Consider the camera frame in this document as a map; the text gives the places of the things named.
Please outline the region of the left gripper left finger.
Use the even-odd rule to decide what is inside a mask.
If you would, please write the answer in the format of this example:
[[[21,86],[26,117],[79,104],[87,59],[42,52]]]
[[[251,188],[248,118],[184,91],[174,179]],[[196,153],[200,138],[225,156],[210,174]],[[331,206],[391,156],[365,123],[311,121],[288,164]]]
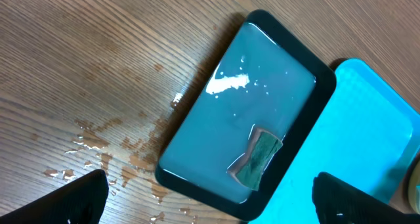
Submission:
[[[55,191],[1,216],[2,223],[92,223],[103,214],[109,186],[96,169]]]

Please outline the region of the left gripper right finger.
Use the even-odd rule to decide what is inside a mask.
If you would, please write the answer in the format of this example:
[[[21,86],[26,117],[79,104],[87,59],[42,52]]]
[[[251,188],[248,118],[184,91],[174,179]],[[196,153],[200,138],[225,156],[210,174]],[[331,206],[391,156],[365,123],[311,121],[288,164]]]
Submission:
[[[313,180],[312,202],[320,224],[419,224],[418,214],[391,208],[326,172]]]

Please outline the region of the yellow plate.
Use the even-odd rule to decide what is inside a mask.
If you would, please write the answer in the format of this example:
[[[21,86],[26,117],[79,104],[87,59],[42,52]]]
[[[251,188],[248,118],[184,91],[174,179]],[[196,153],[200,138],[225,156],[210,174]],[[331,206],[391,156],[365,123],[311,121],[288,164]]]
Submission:
[[[408,183],[408,201],[412,210],[419,214],[419,183],[420,183],[420,163],[417,162]]]

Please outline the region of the green orange sponge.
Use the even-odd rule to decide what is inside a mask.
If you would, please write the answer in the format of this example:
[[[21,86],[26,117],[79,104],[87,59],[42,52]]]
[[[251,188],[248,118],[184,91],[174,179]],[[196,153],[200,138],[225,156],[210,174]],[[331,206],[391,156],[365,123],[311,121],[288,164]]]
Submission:
[[[271,132],[253,128],[246,151],[231,163],[227,173],[242,186],[258,191],[265,169],[282,147],[282,141]]]

